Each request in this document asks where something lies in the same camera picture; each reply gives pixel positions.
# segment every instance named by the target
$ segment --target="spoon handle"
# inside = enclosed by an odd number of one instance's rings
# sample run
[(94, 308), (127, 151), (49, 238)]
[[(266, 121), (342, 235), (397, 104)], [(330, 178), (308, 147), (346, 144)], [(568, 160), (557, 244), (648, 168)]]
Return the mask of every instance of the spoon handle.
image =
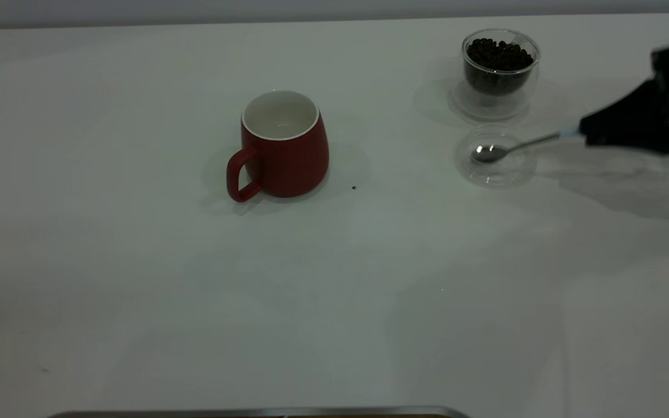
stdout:
[(520, 143), (519, 145), (513, 146), (508, 150), (508, 153), (512, 153), (515, 150), (520, 150), (521, 148), (525, 148), (526, 146), (531, 146), (531, 145), (536, 145), (537, 143), (542, 143), (542, 142), (547, 142), (548, 140), (556, 140), (560, 138), (565, 138), (568, 136), (573, 136), (579, 133), (579, 130), (575, 127), (574, 129), (565, 129), (559, 132), (554, 132), (549, 135), (544, 135), (540, 138), (536, 138), (534, 140), (529, 140), (528, 142), (523, 142)]

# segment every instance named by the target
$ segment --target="mug rim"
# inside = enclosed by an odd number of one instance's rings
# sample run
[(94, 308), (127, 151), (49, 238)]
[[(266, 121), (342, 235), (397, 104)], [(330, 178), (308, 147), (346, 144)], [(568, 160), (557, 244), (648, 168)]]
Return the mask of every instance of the mug rim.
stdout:
[[(252, 104), (255, 100), (257, 100), (258, 98), (260, 98), (264, 95), (270, 95), (270, 93), (293, 93), (294, 95), (299, 95), (299, 96), (305, 98), (306, 100), (311, 102), (312, 105), (314, 105), (314, 109), (316, 110), (316, 116), (314, 117), (314, 122), (312, 122), (311, 126), (306, 128), (306, 130), (304, 130), (303, 132), (295, 134), (293, 136), (286, 137), (286, 138), (270, 138), (270, 137), (266, 137), (264, 135), (260, 135), (256, 132), (254, 132), (252, 129), (250, 129), (250, 127), (247, 126), (247, 121), (244, 120), (244, 114), (247, 113), (247, 109), (249, 109), (250, 104)], [(274, 89), (272, 89), (268, 92), (259, 93), (257, 96), (253, 97), (251, 100), (249, 100), (249, 102), (247, 102), (247, 105), (244, 106), (244, 109), (242, 109), (242, 126), (244, 126), (244, 129), (246, 129), (247, 132), (249, 132), (250, 134), (252, 134), (256, 137), (258, 137), (259, 139), (268, 140), (268, 141), (271, 141), (271, 142), (285, 142), (287, 140), (300, 138), (303, 135), (306, 135), (309, 132), (311, 132), (311, 130), (314, 129), (314, 127), (316, 127), (316, 124), (319, 123), (319, 118), (320, 117), (321, 117), (321, 113), (319, 113), (319, 106), (316, 105), (316, 102), (311, 100), (311, 98), (309, 98), (304, 93), (295, 92), (294, 90), (278, 90), (278, 89), (274, 88)]]

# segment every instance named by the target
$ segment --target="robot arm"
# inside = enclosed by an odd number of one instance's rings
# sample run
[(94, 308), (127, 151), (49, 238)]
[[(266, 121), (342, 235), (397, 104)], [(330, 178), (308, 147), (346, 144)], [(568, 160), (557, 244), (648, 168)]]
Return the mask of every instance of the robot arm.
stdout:
[(669, 48), (652, 53), (654, 77), (613, 105), (584, 117), (587, 146), (669, 154)]

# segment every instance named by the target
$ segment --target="mug handle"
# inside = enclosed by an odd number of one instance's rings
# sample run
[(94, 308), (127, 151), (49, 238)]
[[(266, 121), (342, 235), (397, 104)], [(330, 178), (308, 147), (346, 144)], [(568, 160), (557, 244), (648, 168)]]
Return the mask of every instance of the mug handle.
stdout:
[(248, 201), (262, 190), (262, 186), (255, 180), (239, 190), (239, 172), (242, 171), (244, 164), (247, 164), (247, 161), (250, 161), (256, 155), (257, 150), (255, 148), (244, 148), (237, 151), (229, 160), (229, 164), (226, 165), (226, 190), (229, 192), (229, 196), (236, 201)]

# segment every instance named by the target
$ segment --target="coffee bean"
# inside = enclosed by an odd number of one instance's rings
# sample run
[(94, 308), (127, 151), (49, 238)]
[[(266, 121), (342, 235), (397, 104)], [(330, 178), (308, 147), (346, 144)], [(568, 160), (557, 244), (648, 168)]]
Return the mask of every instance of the coffee bean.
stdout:
[[(533, 64), (534, 58), (517, 44), (481, 38), (473, 40), (466, 48), (468, 57), (478, 66), (494, 71), (518, 71)], [(492, 74), (465, 65), (466, 79), (476, 90), (486, 95), (502, 96), (523, 86), (530, 74)]]

